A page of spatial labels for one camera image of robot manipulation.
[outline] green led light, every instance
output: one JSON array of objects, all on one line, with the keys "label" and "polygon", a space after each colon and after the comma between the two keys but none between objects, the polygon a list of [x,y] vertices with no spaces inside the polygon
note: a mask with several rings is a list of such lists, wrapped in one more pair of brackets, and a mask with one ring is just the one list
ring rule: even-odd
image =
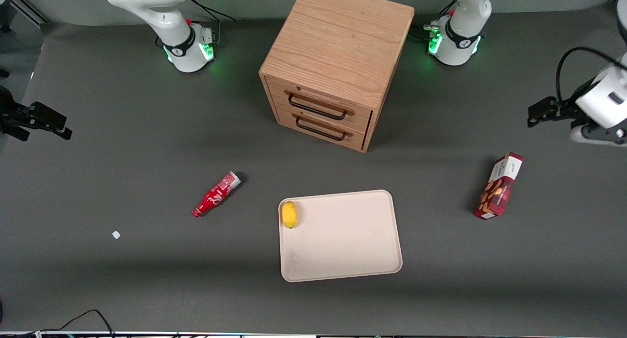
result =
[{"label": "green led light", "polygon": [[432,54],[437,53],[437,50],[439,49],[439,44],[440,43],[442,43],[442,35],[440,33],[438,33],[429,42],[429,52],[432,53]]},{"label": "green led light", "polygon": [[202,55],[204,55],[204,58],[207,59],[207,61],[213,59],[213,46],[211,44],[198,43],[198,47],[200,48]]},{"label": "green led light", "polygon": [[168,55],[168,61],[170,61],[172,63],[172,57],[170,57],[170,53],[166,49],[166,46],[163,46],[163,50],[166,52],[166,55]]},{"label": "green led light", "polygon": [[477,43],[475,43],[475,48],[472,50],[472,53],[475,54],[477,52],[477,47],[479,46],[479,42],[481,41],[481,35],[477,38]]}]

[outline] gray table surface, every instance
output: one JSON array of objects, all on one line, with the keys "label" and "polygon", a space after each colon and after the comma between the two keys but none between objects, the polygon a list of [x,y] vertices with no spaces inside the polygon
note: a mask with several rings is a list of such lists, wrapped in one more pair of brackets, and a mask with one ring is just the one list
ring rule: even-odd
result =
[{"label": "gray table surface", "polygon": [[[118,331],[627,335],[627,150],[571,143],[566,122],[526,127],[567,49],[625,51],[611,7],[494,15],[459,68],[408,42],[367,154],[274,121],[257,71],[281,24],[225,25],[193,74],[145,25],[48,28],[25,101],[74,136],[34,132],[0,158],[3,330],[97,308]],[[564,90],[604,65],[574,54]],[[526,159],[506,214],[479,220],[510,151]],[[193,218],[229,170],[248,182]],[[278,202],[370,189],[394,197],[403,269],[285,282]]]}]

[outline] red box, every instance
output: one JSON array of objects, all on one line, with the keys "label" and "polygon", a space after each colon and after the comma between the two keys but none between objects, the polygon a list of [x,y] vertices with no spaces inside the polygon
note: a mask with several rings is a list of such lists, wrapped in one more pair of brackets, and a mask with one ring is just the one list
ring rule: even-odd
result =
[{"label": "red box", "polygon": [[511,192],[511,187],[522,165],[522,156],[508,153],[497,160],[492,168],[490,179],[481,195],[475,215],[481,219],[490,219],[503,214]]}]

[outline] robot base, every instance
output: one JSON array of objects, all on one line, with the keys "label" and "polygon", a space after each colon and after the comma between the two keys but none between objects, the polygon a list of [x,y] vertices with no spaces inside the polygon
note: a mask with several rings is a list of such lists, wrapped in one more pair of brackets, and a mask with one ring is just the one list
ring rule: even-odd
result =
[{"label": "robot base", "polygon": [[[449,15],[446,15],[437,21],[433,21],[431,24],[432,26],[444,28],[450,18]],[[481,41],[481,37],[468,48],[457,48],[455,42],[446,35],[445,31],[441,30],[437,32],[435,37],[430,41],[427,53],[435,56],[443,64],[459,66],[465,64],[466,61],[477,52],[479,41]]]},{"label": "robot base", "polygon": [[212,61],[215,54],[211,28],[204,28],[199,24],[191,24],[190,27],[195,31],[195,42],[184,56],[170,55],[164,48],[168,60],[180,72],[197,72]]}]

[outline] drawer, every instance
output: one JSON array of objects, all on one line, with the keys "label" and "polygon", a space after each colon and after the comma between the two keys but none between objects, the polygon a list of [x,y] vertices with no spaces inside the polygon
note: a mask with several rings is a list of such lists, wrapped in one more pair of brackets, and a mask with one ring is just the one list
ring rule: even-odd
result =
[{"label": "drawer", "polygon": [[365,134],[362,132],[327,124],[324,121],[299,114],[294,109],[277,109],[276,112],[278,113],[279,123],[282,126],[287,126],[298,132],[306,133],[346,148],[361,151],[363,138],[365,137]]},{"label": "drawer", "polygon": [[365,133],[371,111],[325,97],[292,83],[266,77],[276,110],[295,110],[305,117]]}]

